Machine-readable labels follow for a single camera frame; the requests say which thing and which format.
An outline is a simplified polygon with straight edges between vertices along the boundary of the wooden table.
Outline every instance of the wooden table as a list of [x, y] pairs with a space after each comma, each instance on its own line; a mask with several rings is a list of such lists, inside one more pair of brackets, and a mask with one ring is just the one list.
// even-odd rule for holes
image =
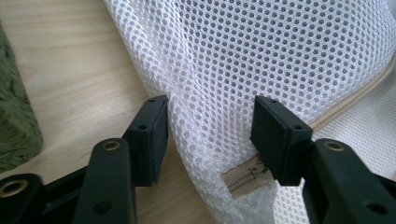
[[[148, 96], [101, 0], [0, 0], [0, 20], [44, 138], [39, 155], [0, 178], [49, 183], [121, 137]], [[172, 140], [160, 183], [136, 194], [140, 223], [214, 223]]]

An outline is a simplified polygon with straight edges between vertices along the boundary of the green towel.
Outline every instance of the green towel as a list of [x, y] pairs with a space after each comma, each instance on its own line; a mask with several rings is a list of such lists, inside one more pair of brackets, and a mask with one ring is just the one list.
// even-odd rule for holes
[[0, 173], [28, 161], [41, 146], [37, 121], [0, 25]]

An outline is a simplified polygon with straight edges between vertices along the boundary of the beige zipper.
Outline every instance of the beige zipper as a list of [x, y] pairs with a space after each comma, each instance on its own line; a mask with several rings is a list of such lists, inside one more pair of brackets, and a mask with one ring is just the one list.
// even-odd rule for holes
[[[348, 96], [343, 102], [336, 105], [320, 118], [315, 119], [309, 126], [314, 129], [314, 133], [348, 111], [353, 105], [361, 100], [368, 92], [377, 87], [385, 80], [396, 66], [396, 54], [389, 65], [370, 83], [361, 88], [358, 92]], [[227, 185], [228, 190], [234, 198], [247, 194], [258, 187], [273, 181], [272, 175], [262, 162], [259, 154], [245, 163], [236, 166], [227, 173], [221, 175]]]

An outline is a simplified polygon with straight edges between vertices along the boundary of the wood grain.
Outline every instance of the wood grain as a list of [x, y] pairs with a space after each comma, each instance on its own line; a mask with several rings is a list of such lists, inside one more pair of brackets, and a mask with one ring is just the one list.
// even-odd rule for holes
[[[34, 173], [49, 183], [120, 137], [148, 96], [102, 1], [0, 0], [0, 20], [44, 138], [38, 156], [0, 178]], [[173, 141], [160, 183], [136, 196], [140, 223], [214, 222]]]

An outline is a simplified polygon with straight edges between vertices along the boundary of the light wood surface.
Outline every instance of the light wood surface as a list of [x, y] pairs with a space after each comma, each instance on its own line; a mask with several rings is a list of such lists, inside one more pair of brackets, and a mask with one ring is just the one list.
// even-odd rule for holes
[[[101, 0], [0, 0], [0, 20], [44, 138], [39, 155], [0, 178], [34, 173], [47, 184], [121, 137], [148, 96]], [[136, 196], [139, 223], [214, 223], [172, 140], [160, 183]]]

